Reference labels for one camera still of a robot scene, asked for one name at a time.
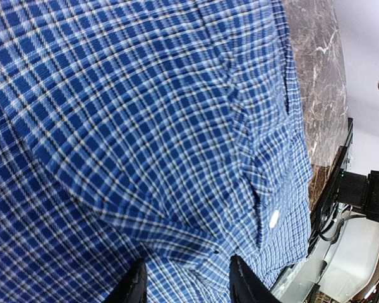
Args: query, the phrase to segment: white button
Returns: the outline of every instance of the white button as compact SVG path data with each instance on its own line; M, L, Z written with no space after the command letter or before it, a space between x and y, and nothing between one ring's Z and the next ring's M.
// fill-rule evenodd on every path
M275 210L271 216L270 225L269 225L270 229L273 229L276 226L276 224L278 223L278 219L279 219L279 210Z

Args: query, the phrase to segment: wire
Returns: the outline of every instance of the wire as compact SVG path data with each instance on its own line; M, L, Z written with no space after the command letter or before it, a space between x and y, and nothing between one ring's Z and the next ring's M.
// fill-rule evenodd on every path
M324 232L319 232L320 238L322 238L324 241L331 242L331 245L336 243L339 240L340 234L341 234L341 228L344 226L345 222L351 219L357 219L357 218L366 218L365 215L350 215L342 218L340 222L338 223L336 229L335 229L335 234L331 237L328 238L324 235Z

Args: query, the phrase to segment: plaid pattern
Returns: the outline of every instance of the plaid pattern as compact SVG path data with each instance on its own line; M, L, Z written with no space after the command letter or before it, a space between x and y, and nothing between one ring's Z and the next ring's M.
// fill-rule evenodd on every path
M310 166L280 1L0 0L0 302L228 302L303 258ZM279 210L276 228L269 228Z

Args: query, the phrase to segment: wall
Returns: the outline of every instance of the wall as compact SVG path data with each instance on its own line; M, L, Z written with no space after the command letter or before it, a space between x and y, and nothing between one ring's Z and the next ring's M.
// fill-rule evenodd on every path
M354 118L351 171L379 170L379 0L335 0Z

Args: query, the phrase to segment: brown marble countertop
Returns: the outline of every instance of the brown marble countertop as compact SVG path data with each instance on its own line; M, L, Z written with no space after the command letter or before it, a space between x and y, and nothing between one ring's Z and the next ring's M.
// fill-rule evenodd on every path
M320 197L347 138L346 75L332 0L283 0L303 102L313 168L310 206Z

